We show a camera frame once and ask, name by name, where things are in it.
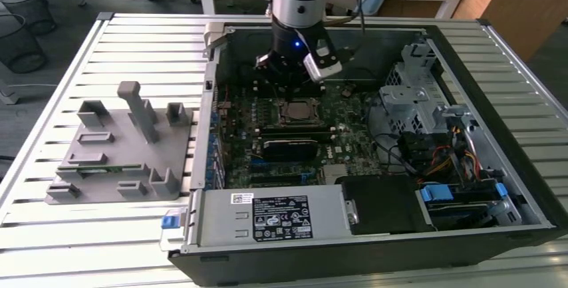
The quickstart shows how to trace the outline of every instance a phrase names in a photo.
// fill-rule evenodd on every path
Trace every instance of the floor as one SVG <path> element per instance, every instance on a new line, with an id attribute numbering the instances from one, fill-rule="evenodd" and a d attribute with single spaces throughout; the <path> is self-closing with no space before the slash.
<path id="1" fill-rule="evenodd" d="M 0 76 L 8 84 L 57 84 L 67 67 L 81 46 L 93 20 L 101 11 L 120 13 L 203 13 L 200 5 L 189 0 L 87 0 L 87 6 L 79 7 L 79 0 L 49 0 L 49 10 L 59 28 L 39 37 L 40 45 L 49 59 L 49 64 L 29 74 L 12 74 L 0 65 Z M 264 14 L 263 0 L 217 0 L 217 12 L 221 14 Z M 568 106 L 568 27 L 560 26 L 536 56 L 529 67 L 552 93 Z M 16 156 L 25 137 L 36 123 L 53 87 L 19 87 L 17 105 L 0 105 L 0 155 Z M 0 160 L 0 176 L 8 170 L 9 162 Z"/>

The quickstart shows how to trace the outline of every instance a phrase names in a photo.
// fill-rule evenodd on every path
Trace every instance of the motherboard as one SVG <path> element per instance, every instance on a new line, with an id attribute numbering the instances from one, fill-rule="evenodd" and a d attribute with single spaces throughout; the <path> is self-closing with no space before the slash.
<path id="1" fill-rule="evenodd" d="M 341 176 L 381 173 L 365 124 L 375 92 L 348 82 L 319 90 L 317 97 L 284 98 L 275 87 L 264 94 L 220 87 L 224 188 L 333 184 Z"/>

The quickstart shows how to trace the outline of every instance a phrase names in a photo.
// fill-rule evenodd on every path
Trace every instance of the power supply label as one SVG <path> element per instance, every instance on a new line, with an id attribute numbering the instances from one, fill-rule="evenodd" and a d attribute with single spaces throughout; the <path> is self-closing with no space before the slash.
<path id="1" fill-rule="evenodd" d="M 252 210 L 256 241 L 313 238 L 308 196 L 255 198 Z"/>

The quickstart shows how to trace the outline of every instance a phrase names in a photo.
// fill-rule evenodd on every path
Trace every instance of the desk leg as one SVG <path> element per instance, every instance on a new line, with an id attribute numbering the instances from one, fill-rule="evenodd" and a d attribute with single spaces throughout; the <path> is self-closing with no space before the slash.
<path id="1" fill-rule="evenodd" d="M 13 105 L 17 103 L 20 97 L 17 96 L 15 90 L 0 80 L 0 101 L 4 102 L 5 105 Z"/>
<path id="2" fill-rule="evenodd" d="M 452 19 L 460 0 L 444 0 L 436 13 L 436 19 Z"/>
<path id="3" fill-rule="evenodd" d="M 203 5 L 203 14 L 215 15 L 215 1 L 201 0 L 201 5 Z"/>

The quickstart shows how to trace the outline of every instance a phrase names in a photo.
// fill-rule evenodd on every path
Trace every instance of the trash bin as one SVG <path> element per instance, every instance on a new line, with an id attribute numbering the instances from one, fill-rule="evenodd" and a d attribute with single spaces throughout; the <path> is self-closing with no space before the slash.
<path id="1" fill-rule="evenodd" d="M 35 71 L 47 62 L 21 15 L 0 15 L 0 62 L 13 73 Z"/>
<path id="2" fill-rule="evenodd" d="M 0 2 L 11 14 L 25 18 L 25 27 L 35 35 L 47 34 L 57 27 L 47 7 L 47 0 L 0 0 Z"/>

